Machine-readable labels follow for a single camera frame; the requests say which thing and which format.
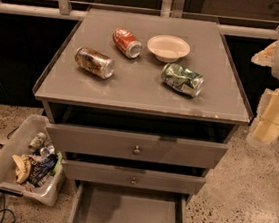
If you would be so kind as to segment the red soda can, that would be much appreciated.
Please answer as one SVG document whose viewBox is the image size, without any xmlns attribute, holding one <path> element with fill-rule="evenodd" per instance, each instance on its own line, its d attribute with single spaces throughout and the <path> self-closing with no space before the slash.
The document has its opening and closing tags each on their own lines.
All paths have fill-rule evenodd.
<svg viewBox="0 0 279 223">
<path fill-rule="evenodd" d="M 130 31 L 117 28 L 113 32 L 113 42 L 116 47 L 128 58 L 136 58 L 140 55 L 142 44 Z"/>
</svg>

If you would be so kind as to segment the grey middle drawer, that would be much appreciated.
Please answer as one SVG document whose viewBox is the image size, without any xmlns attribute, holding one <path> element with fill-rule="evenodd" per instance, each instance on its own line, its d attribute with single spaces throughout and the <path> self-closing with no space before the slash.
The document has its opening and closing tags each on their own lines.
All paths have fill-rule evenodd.
<svg viewBox="0 0 279 223">
<path fill-rule="evenodd" d="M 155 191 L 195 194 L 205 184 L 198 176 L 163 173 L 154 170 L 110 166 L 84 161 L 64 160 L 63 170 L 69 179 L 91 183 L 153 189 Z"/>
</svg>

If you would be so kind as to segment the small can in bin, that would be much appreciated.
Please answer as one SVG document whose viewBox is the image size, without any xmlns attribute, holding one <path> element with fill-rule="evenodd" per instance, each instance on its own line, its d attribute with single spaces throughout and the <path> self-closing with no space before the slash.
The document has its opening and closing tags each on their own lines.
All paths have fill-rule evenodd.
<svg viewBox="0 0 279 223">
<path fill-rule="evenodd" d="M 46 135 L 44 133 L 37 133 L 34 139 L 32 139 L 29 143 L 29 149 L 31 151 L 38 150 L 39 147 L 42 147 L 44 142 L 46 142 Z"/>
</svg>

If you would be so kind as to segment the dark blue snack bag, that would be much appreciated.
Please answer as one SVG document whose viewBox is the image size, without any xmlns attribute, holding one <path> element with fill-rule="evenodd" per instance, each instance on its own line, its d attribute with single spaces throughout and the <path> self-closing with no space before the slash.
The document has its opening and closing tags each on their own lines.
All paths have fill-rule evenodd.
<svg viewBox="0 0 279 223">
<path fill-rule="evenodd" d="M 28 177 L 29 183 L 39 188 L 42 185 L 42 178 L 45 177 L 52 169 L 54 169 L 57 160 L 57 155 L 52 154 L 41 161 L 33 161 L 32 171 Z"/>
</svg>

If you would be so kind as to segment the tan crumpled object in bin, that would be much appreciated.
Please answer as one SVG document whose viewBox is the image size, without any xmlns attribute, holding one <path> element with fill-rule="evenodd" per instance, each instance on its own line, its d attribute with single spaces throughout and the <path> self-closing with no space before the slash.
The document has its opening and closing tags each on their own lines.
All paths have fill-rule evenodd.
<svg viewBox="0 0 279 223">
<path fill-rule="evenodd" d="M 13 155 L 12 159 L 16 164 L 15 178 L 18 184 L 24 183 L 30 176 L 32 163 L 29 156 L 26 155 Z"/>
</svg>

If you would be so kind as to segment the brown soda can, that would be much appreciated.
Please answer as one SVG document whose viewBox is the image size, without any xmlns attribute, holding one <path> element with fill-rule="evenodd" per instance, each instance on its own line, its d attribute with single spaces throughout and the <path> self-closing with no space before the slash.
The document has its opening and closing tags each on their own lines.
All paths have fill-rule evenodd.
<svg viewBox="0 0 279 223">
<path fill-rule="evenodd" d="M 108 79 L 114 74 L 114 61 L 99 51 L 87 47 L 77 49 L 74 59 L 77 64 L 101 79 Z"/>
</svg>

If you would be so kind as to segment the grey bottom drawer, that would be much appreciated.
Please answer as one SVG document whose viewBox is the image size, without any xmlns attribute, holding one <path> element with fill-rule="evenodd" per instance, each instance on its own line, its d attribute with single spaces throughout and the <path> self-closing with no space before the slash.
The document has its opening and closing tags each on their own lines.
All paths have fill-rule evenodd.
<svg viewBox="0 0 279 223">
<path fill-rule="evenodd" d="M 186 198 L 79 182 L 68 223 L 186 223 Z"/>
</svg>

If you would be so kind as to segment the white paper bowl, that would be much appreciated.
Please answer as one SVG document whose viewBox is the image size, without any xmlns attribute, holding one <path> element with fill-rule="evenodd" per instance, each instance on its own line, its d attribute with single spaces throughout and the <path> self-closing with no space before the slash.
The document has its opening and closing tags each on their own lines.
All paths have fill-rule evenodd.
<svg viewBox="0 0 279 223">
<path fill-rule="evenodd" d="M 147 41 L 148 50 L 161 62 L 173 63 L 190 53 L 189 44 L 179 37 L 157 35 Z"/>
</svg>

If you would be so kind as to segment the grey drawer cabinet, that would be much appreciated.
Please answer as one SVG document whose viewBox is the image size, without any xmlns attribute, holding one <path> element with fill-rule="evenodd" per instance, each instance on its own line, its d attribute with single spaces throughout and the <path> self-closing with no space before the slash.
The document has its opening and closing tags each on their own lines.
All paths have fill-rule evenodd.
<svg viewBox="0 0 279 223">
<path fill-rule="evenodd" d="M 191 52 L 184 65 L 203 75 L 198 97 L 188 97 L 161 81 L 162 65 L 149 51 L 127 59 L 112 42 L 125 27 L 146 42 L 156 35 L 178 36 Z M 74 59 L 87 47 L 114 61 L 114 74 L 101 79 Z M 213 22 L 91 10 L 61 53 L 38 80 L 34 93 L 50 124 L 121 131 L 226 144 L 251 108 L 235 74 L 224 38 Z M 207 168 L 86 155 L 60 150 L 64 160 L 198 176 Z"/>
</svg>

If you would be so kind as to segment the crushed green can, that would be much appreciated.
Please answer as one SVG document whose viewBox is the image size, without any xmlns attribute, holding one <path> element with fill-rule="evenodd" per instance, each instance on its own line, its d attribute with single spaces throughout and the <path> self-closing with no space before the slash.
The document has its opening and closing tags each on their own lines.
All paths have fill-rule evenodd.
<svg viewBox="0 0 279 223">
<path fill-rule="evenodd" d="M 177 63 L 167 63 L 162 68 L 161 81 L 176 92 L 184 93 L 190 97 L 200 94 L 203 87 L 204 78 L 201 74 L 188 69 Z"/>
</svg>

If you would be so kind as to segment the grey drawer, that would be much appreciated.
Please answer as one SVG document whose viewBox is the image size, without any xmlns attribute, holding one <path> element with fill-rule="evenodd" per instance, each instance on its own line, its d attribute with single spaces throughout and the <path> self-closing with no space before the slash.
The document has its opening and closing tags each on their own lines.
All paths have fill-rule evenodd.
<svg viewBox="0 0 279 223">
<path fill-rule="evenodd" d="M 186 198 L 79 182 L 68 223 L 186 223 Z"/>
<path fill-rule="evenodd" d="M 58 150 L 101 157 L 210 169 L 228 150 L 209 141 L 51 123 L 46 129 Z"/>
<path fill-rule="evenodd" d="M 84 161 L 64 160 L 63 170 L 69 179 L 91 183 L 153 189 L 155 191 L 195 194 L 205 184 L 198 176 L 163 173 L 154 170 L 110 166 Z"/>
</svg>

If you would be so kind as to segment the grey top drawer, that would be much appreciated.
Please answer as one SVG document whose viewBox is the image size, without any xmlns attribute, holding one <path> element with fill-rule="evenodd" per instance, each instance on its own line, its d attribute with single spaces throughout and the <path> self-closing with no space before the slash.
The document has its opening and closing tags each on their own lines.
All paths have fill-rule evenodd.
<svg viewBox="0 0 279 223">
<path fill-rule="evenodd" d="M 209 141 L 51 123 L 46 129 L 58 150 L 101 157 L 210 169 L 228 150 Z"/>
</svg>

